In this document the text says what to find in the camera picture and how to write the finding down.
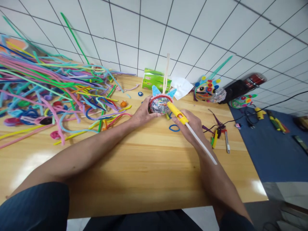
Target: sleeve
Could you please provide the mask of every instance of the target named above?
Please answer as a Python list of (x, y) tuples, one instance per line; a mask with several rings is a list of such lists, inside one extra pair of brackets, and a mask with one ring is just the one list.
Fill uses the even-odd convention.
[(66, 184), (48, 182), (9, 198), (0, 206), (0, 230), (65, 231), (69, 211)]
[(253, 224), (236, 212), (226, 212), (221, 221), (219, 231), (256, 231)]

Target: white paper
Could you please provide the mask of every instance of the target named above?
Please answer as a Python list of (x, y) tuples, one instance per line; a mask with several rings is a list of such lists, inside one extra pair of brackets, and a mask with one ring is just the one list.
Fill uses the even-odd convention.
[(174, 94), (174, 97), (177, 100), (179, 100), (191, 91), (191, 89), (193, 88), (193, 85), (184, 78), (173, 77), (172, 82), (171, 82), (171, 87), (174, 87), (177, 89), (176, 93)]

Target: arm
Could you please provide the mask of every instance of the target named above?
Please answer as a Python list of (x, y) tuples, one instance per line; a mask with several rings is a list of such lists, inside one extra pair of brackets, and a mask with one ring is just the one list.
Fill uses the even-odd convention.
[(188, 128), (177, 120), (177, 118), (172, 118), (172, 120), (180, 127), (184, 137), (194, 146), (198, 153), (202, 185), (208, 196), (213, 199), (212, 203), (218, 224), (220, 224), (223, 214), (228, 210), (232, 210), (239, 215), (246, 217), (251, 222), (234, 184), (219, 163), (214, 151), (212, 150), (210, 142), (203, 134), (201, 120), (190, 111), (182, 110), (182, 112), (188, 118), (192, 129), (217, 161), (217, 165), (214, 165)]
[(128, 121), (69, 146), (34, 169), (11, 196), (41, 183), (64, 182), (92, 166), (126, 135), (160, 116), (158, 113), (148, 113), (149, 101), (150, 96)]

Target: dark shirt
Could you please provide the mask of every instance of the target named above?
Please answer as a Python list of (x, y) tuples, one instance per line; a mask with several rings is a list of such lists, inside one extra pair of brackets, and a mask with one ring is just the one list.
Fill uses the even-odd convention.
[[(0, 206), (0, 231), (65, 231), (69, 211), (69, 189), (66, 184), (49, 182), (26, 189)], [(201, 231), (182, 210), (136, 213), (91, 218), (84, 231), (189, 230)], [(220, 230), (254, 231), (243, 216), (227, 212)]]

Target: person's left hand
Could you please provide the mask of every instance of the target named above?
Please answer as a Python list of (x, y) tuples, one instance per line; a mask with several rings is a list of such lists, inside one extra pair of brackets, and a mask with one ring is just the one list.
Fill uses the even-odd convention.
[(131, 121), (136, 126), (143, 126), (150, 120), (161, 116), (159, 113), (149, 113), (148, 110), (151, 97), (152, 96), (146, 97), (140, 107), (137, 109), (136, 113), (131, 117)]

